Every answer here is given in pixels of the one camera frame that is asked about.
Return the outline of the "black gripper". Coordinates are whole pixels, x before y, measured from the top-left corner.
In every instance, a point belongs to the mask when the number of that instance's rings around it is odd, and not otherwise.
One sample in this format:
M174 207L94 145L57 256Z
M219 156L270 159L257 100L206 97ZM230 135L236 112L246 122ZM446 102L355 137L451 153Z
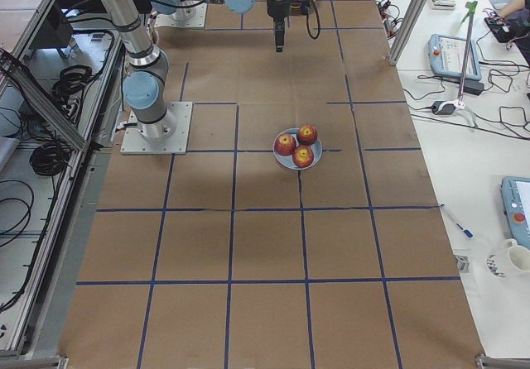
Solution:
M267 0L267 14L273 19L276 52L283 52L285 19L291 11L291 0Z

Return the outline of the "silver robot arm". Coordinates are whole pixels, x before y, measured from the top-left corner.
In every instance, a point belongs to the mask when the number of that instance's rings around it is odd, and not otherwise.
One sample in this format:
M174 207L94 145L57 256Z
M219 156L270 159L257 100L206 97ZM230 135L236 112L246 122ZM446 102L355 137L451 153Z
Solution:
M151 0L154 9L175 19L186 19L192 15L196 2L186 0Z
M139 136L148 142L165 141L176 131L177 117L163 99L169 60L149 36L133 0L101 0L120 35L132 73L123 84L123 96L137 119ZM173 7L181 0L170 0ZM230 11L248 12L255 0L184 0L194 4L224 4ZM284 46L285 20L292 0L267 0L267 14L273 20L275 47Z

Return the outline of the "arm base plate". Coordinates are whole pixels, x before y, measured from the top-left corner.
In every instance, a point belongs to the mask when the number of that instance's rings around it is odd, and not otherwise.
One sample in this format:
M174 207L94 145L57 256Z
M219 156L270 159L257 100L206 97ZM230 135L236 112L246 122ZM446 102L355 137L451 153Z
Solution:
M205 26L207 5L198 1L177 1L169 5L152 2L157 12L155 27L201 29Z
M192 102L169 102L166 115L158 122L146 124L130 112L120 152L124 155L184 155L190 135Z

